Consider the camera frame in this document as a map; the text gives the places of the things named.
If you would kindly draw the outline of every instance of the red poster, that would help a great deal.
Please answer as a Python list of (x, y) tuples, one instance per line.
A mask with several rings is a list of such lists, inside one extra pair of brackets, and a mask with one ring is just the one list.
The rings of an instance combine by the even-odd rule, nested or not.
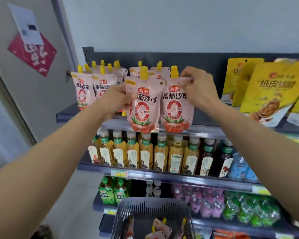
[(25, 44), (18, 33), (8, 50), (46, 77), (57, 51), (42, 33), (40, 34), (44, 45)]

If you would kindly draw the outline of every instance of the blue package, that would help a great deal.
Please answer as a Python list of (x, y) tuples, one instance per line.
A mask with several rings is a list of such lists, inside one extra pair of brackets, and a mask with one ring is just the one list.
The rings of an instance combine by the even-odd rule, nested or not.
[(248, 167), (247, 162), (239, 153), (233, 154), (233, 161), (228, 172), (230, 178), (242, 179), (245, 178), (245, 172)]
[(250, 167), (246, 169), (245, 178), (253, 181), (259, 181), (257, 175)]

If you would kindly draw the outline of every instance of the shopping basket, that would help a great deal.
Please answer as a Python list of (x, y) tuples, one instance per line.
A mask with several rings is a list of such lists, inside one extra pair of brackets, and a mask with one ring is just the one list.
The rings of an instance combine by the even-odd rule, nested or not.
[(172, 229), (170, 239), (174, 239), (180, 230), (180, 225), (186, 218), (184, 235), (186, 239), (195, 239), (192, 217), (188, 205), (180, 199), (129, 197), (119, 203), (111, 239), (123, 238), (123, 223), (134, 216), (134, 239), (145, 238), (151, 233), (155, 218), (166, 218), (166, 225)]

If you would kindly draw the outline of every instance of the hand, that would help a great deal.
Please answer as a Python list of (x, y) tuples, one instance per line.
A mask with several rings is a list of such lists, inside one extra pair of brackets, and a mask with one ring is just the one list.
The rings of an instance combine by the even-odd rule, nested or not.
[(220, 101), (217, 95), (213, 76), (205, 70), (187, 66), (180, 75), (192, 80), (179, 84), (187, 94), (187, 100), (193, 106), (205, 111), (214, 102)]
[(99, 99), (103, 103), (102, 107), (107, 114), (114, 114), (120, 109), (131, 109), (130, 103), (136, 99), (135, 93), (127, 94), (125, 91), (125, 84), (112, 85)]

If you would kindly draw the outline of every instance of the door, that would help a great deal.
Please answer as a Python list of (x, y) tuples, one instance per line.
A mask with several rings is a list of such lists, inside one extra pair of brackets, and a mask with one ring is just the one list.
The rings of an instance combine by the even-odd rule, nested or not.
[[(42, 76), (7, 50), (17, 34), (8, 2), (30, 8), (41, 34), (57, 53), (48, 75)], [(0, 0), (0, 77), (37, 142), (58, 129), (56, 113), (76, 101), (70, 63), (51, 0)]]

